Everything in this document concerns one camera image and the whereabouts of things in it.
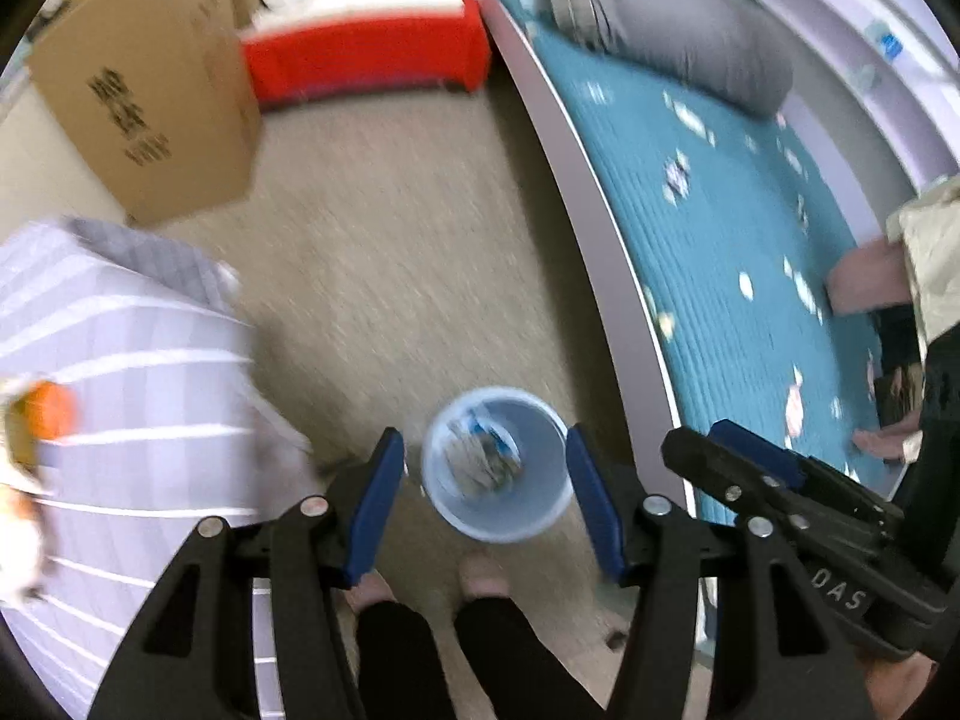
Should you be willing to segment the person's right hand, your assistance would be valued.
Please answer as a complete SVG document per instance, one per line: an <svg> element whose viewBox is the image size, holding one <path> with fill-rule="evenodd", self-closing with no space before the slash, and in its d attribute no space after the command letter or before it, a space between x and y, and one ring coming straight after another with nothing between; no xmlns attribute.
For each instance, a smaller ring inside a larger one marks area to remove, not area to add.
<svg viewBox="0 0 960 720"><path fill-rule="evenodd" d="M867 694L878 720L898 720L918 700L937 670L937 663L922 653L903 661L862 655L861 667Z"/></svg>

